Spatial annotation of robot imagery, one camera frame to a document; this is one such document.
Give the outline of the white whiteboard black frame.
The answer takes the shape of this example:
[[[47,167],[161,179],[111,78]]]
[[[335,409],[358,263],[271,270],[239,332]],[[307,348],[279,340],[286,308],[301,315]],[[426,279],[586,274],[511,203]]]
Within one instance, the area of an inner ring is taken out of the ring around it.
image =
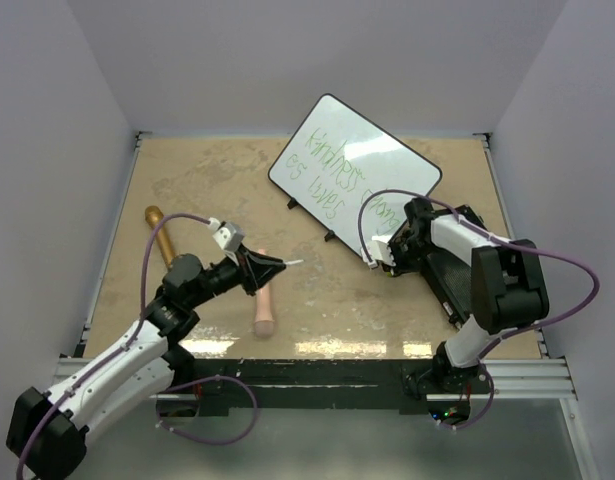
[[[322,95],[268,171],[269,180],[355,254],[361,239],[393,236],[406,199],[442,179],[431,160],[331,94]]]

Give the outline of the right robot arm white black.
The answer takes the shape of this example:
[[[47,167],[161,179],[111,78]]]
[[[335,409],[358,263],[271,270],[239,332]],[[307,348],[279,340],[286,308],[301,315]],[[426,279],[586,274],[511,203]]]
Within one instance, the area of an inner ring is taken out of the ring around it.
[[[458,331],[439,344],[424,380],[456,392],[480,372],[488,349],[507,333],[544,319],[550,309],[532,241],[497,237],[462,206],[436,210],[414,198],[405,227],[386,244],[385,270],[419,273],[458,318]]]

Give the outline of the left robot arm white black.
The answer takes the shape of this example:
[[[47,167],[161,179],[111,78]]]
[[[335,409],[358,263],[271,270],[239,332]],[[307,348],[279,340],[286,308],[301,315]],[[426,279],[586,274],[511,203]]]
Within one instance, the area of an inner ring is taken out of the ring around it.
[[[254,295],[285,268],[245,247],[209,267],[192,254],[176,257],[155,298],[114,344],[67,379],[17,398],[6,438],[19,459],[16,476],[30,470],[40,479],[67,478],[139,403],[166,389],[187,390],[193,357],[179,343],[199,321],[196,307],[235,287]]]

